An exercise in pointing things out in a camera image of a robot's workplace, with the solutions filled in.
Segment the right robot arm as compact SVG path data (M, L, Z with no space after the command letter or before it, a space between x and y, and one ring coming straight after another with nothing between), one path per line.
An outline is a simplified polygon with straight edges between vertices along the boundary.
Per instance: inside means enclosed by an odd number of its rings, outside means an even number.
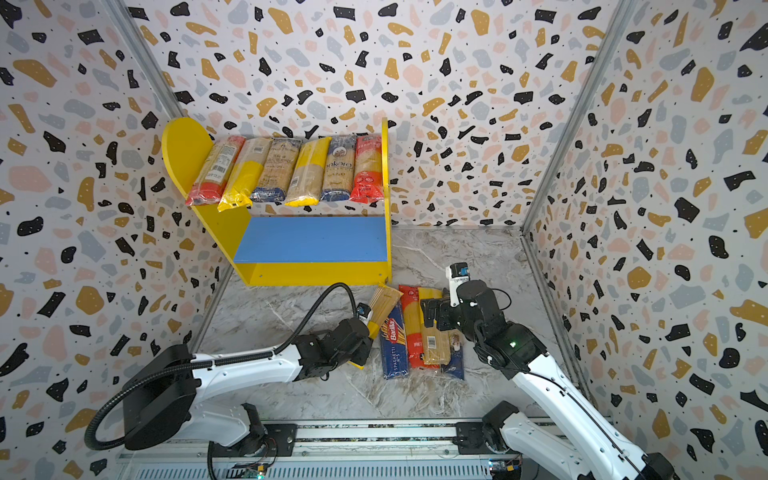
M567 378L526 326L509 321L493 289L468 280L446 298L421 303L427 325L458 330L479 360L500 372L544 410L561 431L541 429L507 401L483 418L486 445L529 457L558 479L671 479L661 453L647 453L620 433Z

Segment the metal base rail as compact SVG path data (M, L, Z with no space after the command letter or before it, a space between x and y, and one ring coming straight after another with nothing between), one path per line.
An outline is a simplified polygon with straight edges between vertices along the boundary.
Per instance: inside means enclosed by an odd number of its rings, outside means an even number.
M118 479L550 479L525 454L482 442L477 418L285 420L271 447L248 457L171 441L117 460Z

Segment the yellow spaghetti bag with text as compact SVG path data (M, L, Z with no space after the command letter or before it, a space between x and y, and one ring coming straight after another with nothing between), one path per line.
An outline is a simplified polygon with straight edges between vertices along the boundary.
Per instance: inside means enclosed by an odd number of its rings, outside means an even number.
M401 296L402 293L399 290L382 284L377 287L371 300L366 303L373 310L373 316L369 323L365 324L361 321L368 329L368 336L362 341L362 345L357 349L350 360L350 362L359 369L364 368L369 358L374 339L379 335L382 324L393 307L400 301Z

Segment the blue Barilla spaghetti bag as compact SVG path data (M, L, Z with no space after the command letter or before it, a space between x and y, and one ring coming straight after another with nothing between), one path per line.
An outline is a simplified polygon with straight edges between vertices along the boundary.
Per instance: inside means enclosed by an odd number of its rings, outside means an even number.
M407 377L409 360L402 306L397 303L380 328L383 376L387 380Z

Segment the navy spaghetti bag far right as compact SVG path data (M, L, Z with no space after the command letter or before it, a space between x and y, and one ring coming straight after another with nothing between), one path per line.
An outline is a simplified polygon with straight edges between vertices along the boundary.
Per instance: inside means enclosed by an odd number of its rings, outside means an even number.
M462 335L458 330L448 332L450 341L450 359L449 362L441 366L441 372L451 375L458 380L465 379L464 369L464 351Z

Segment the blue white spaghetti bag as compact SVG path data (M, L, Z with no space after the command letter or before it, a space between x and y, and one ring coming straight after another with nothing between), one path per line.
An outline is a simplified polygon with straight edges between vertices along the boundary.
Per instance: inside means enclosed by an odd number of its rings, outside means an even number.
M354 182L356 135L335 136L329 143L321 200L349 200Z

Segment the red bag underneath pile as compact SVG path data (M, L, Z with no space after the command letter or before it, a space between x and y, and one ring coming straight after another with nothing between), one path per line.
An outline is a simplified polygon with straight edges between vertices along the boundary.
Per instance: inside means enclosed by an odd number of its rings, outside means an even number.
M419 288L400 285L401 306L405 325L408 362L411 369L437 370L438 365L428 365L423 360L424 347L421 333L421 309Z

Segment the long yellow spaghetti bag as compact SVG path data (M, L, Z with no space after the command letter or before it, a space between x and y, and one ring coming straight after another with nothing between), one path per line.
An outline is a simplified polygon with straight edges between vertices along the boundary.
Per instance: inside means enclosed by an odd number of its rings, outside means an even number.
M219 212L252 205L251 195L264 170L271 144L272 140L266 137L245 141L217 206Z

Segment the yellow top spaghetti bag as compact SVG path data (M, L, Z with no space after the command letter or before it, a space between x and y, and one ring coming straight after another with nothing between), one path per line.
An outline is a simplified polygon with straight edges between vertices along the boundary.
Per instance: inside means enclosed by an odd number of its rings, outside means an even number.
M319 203L330 142L331 138L325 137L302 145L285 198L287 206L303 207Z

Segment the yellow shelf unit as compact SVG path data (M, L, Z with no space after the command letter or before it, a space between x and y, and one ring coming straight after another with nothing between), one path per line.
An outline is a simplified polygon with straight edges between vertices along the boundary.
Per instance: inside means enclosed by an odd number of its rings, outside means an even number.
M368 216L253 216L244 209L218 212L192 206L244 284L328 286L391 283L391 200L388 120L381 125L383 213ZM172 120L162 135L167 173L186 198L214 142L191 118Z

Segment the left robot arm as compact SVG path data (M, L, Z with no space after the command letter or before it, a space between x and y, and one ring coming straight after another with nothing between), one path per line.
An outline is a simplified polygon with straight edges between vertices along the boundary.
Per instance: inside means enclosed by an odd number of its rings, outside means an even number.
M185 345L174 345L135 374L126 388L152 374L196 361L210 367L184 370L137 386L123 400L124 446L144 450L170 439L213 441L224 447L242 442L257 431L255 407L216 405L213 399L262 384L291 383L322 378L351 362L363 366L373 340L359 319L344 319L322 336L297 336L279 354L266 349L265 357L235 363L233 354L192 354Z

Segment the red label spaghetti bag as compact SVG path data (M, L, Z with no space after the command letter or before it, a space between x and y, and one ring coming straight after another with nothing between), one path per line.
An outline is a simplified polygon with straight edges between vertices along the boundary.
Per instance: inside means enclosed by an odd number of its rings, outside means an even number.
M187 206L213 205L220 202L245 141L244 137L235 135L213 145L187 196Z

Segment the dark blue spaghetti bag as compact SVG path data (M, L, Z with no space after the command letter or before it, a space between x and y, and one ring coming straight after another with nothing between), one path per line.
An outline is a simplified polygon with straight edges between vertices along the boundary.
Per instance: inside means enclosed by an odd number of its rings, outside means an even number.
M264 169L250 198L256 203L279 202L286 198L302 141L277 138L271 143Z

